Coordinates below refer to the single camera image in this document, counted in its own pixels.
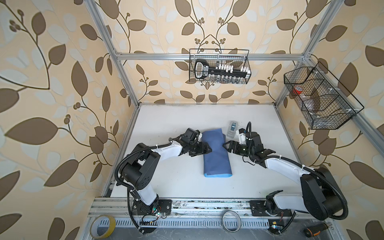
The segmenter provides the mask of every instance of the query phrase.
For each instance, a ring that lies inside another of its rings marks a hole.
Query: yellow masking tape
[[[108,230],[103,235],[99,236],[99,234],[97,233],[97,227],[99,226],[101,221],[105,220],[106,218],[109,219]],[[91,229],[89,230],[89,233],[94,239],[107,238],[113,233],[113,231],[115,230],[115,227],[116,227],[116,220],[114,217],[109,215],[100,215],[95,219],[95,221],[93,221],[91,225]]]

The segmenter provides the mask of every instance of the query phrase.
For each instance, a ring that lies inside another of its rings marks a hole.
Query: screwdriver
[[[321,223],[321,224],[316,225],[316,226],[308,227],[308,228],[304,229],[303,232],[304,232],[304,235],[306,237],[314,237],[314,236],[319,235],[321,233],[321,231],[327,230],[328,228],[329,228],[328,225],[326,225],[325,223]]]

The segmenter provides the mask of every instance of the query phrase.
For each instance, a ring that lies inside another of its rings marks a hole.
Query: black mounting plate
[[[148,208],[148,206],[147,205],[145,205],[142,201],[136,201],[136,200],[134,200],[133,201],[133,205],[132,205],[132,214],[133,215],[138,215],[138,216],[142,216],[142,215],[146,215],[147,214],[147,212],[146,211],[141,211],[141,207],[142,207],[142,205],[144,205],[144,207],[147,207]],[[169,215],[170,214],[170,212],[171,212],[171,208],[172,208],[172,200],[170,200],[170,199],[160,199],[159,200],[159,207],[161,208],[161,210],[160,210],[160,212],[164,212],[164,213],[166,213],[167,215]]]
[[[251,207],[252,216],[254,217],[270,217],[271,215],[265,212],[265,200],[251,200],[249,201],[249,205]],[[290,217],[292,216],[291,210],[284,209],[283,216]]]

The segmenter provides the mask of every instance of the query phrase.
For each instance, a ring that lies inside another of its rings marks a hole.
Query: white table surface
[[[141,142],[148,146],[167,143],[169,137],[177,137],[189,127],[200,132],[221,128],[227,134],[230,121],[238,122],[239,128],[251,121],[264,148],[297,161],[272,105],[143,105],[125,155]],[[229,140],[238,141],[238,137],[227,137]],[[228,155],[231,177],[204,177],[203,155],[184,154],[159,162],[151,184],[165,198],[265,198],[276,190],[301,191],[299,185],[273,170]],[[127,197],[126,188],[114,186],[111,197]]]

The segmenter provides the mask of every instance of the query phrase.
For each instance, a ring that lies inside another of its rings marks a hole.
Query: metal grate
[[[323,76],[332,73],[319,63],[313,68],[301,67],[285,73],[284,84],[311,129],[338,129],[364,106],[336,77],[339,84],[334,88]],[[353,97],[361,107],[352,107],[342,92]]]
[[[115,218],[116,227],[135,227],[130,218]],[[227,227],[237,227],[237,220],[235,218],[225,218],[224,224]],[[108,227],[109,220],[106,218],[102,220],[98,227]],[[159,219],[149,225],[142,227],[162,227],[162,228],[222,228],[222,221],[220,218],[166,218]],[[242,228],[269,228],[268,219],[245,218],[241,222]]]
[[[249,50],[192,48],[189,50],[189,82],[247,84],[252,74],[248,53]]]

